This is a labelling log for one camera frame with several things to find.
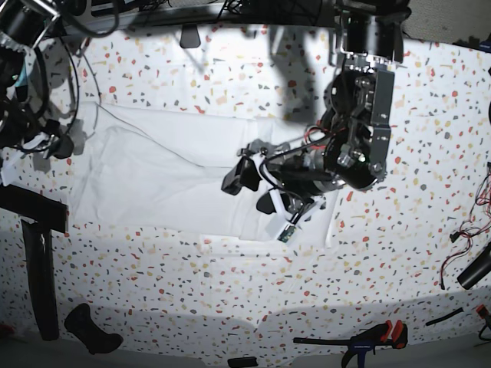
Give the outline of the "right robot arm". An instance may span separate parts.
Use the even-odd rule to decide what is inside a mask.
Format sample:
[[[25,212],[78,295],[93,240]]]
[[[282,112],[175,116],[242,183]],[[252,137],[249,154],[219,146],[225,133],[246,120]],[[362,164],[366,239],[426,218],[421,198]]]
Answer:
[[[23,156],[41,153],[64,159],[74,151],[70,127],[53,119],[41,122],[48,108],[49,86],[39,44],[62,16],[57,1],[3,1],[1,3],[1,148],[14,150],[1,160],[1,185],[15,181],[15,164]],[[33,111],[27,102],[27,51],[35,53],[41,75],[41,106]]]

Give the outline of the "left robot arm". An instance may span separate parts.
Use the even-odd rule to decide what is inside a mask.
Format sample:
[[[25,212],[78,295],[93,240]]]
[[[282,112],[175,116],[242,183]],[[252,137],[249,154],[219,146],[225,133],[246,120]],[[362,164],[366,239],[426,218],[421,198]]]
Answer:
[[[224,177],[222,191],[267,192],[256,207],[267,215],[284,212],[290,223],[307,216],[321,197],[344,186],[366,191],[386,175],[394,74],[404,58],[402,25],[406,1],[337,1],[335,47],[339,72],[325,91],[321,121],[305,130],[302,144],[254,140]]]

